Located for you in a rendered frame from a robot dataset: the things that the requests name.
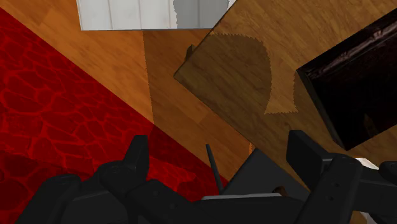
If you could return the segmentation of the red patterned rug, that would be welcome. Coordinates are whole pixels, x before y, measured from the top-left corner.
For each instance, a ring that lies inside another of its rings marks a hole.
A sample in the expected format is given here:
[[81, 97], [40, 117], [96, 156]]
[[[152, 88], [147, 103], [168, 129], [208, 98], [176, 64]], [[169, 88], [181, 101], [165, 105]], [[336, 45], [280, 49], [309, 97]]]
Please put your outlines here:
[[150, 178], [190, 201], [218, 193], [209, 166], [0, 9], [0, 224], [15, 224], [45, 179], [87, 179], [140, 134]]

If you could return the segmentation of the white panelled cabinet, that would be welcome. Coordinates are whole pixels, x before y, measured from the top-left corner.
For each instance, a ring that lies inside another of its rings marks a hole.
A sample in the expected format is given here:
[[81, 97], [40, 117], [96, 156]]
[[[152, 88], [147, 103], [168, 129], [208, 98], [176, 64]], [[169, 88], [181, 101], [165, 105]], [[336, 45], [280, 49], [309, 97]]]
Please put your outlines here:
[[83, 31], [211, 29], [236, 0], [76, 0]]

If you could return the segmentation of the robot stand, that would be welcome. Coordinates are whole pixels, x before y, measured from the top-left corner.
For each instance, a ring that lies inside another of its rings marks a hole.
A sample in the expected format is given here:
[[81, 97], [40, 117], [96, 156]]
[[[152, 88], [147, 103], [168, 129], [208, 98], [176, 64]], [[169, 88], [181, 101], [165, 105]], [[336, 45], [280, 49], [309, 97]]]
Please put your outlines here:
[[296, 71], [343, 149], [397, 125], [397, 8]]

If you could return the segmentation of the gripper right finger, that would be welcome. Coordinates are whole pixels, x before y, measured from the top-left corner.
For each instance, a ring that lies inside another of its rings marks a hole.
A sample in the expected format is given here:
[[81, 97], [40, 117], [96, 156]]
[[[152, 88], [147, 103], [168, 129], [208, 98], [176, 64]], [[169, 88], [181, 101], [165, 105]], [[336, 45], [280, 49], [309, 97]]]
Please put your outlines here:
[[286, 160], [310, 189], [294, 224], [349, 224], [353, 211], [397, 224], [397, 161], [371, 169], [327, 152], [302, 130], [289, 132]]

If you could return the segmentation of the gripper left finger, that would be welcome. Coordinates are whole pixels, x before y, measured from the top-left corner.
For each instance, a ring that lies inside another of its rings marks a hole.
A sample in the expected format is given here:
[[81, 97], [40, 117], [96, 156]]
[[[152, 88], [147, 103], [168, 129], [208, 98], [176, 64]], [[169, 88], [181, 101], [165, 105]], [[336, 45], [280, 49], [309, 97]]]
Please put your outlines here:
[[123, 158], [101, 165], [86, 181], [48, 178], [15, 224], [193, 224], [193, 204], [146, 179], [148, 138], [135, 136]]

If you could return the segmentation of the brown wooden table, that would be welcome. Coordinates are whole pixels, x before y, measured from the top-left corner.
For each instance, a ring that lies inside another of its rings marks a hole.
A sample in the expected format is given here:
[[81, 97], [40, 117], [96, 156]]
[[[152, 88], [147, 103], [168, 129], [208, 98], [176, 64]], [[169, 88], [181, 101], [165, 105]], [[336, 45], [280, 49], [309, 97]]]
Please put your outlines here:
[[[397, 0], [236, 0], [174, 76], [310, 192], [286, 160], [291, 130], [371, 169], [397, 160], [397, 125], [350, 150], [340, 147], [296, 71], [395, 8]], [[253, 212], [228, 217], [241, 224], [293, 223], [305, 202], [283, 186], [218, 200], [229, 198]]]

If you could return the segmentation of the thin black rod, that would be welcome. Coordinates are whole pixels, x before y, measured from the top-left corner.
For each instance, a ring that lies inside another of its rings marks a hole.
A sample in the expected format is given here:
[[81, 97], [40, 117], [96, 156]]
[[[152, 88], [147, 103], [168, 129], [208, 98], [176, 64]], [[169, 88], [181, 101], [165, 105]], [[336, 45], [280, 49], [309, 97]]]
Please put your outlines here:
[[209, 159], [209, 162], [210, 162], [210, 165], [211, 165], [212, 173], [213, 173], [214, 179], [216, 181], [216, 186], [217, 186], [217, 189], [218, 189], [218, 193], [221, 195], [223, 193], [223, 183], [221, 181], [221, 178], [220, 178], [220, 175], [219, 175], [219, 172], [218, 172], [216, 161], [215, 161], [214, 156], [212, 154], [212, 150], [211, 150], [210, 145], [206, 144], [205, 147], [206, 147], [207, 156], [208, 156], [208, 159]]

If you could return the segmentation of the dark grey angular object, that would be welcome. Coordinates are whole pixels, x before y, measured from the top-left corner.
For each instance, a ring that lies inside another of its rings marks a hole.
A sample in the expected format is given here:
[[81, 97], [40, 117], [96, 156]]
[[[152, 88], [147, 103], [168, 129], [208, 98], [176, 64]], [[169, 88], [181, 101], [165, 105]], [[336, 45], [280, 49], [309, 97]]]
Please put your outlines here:
[[290, 197], [306, 201], [309, 191], [258, 148], [248, 156], [223, 190], [225, 195], [271, 193], [283, 186]]

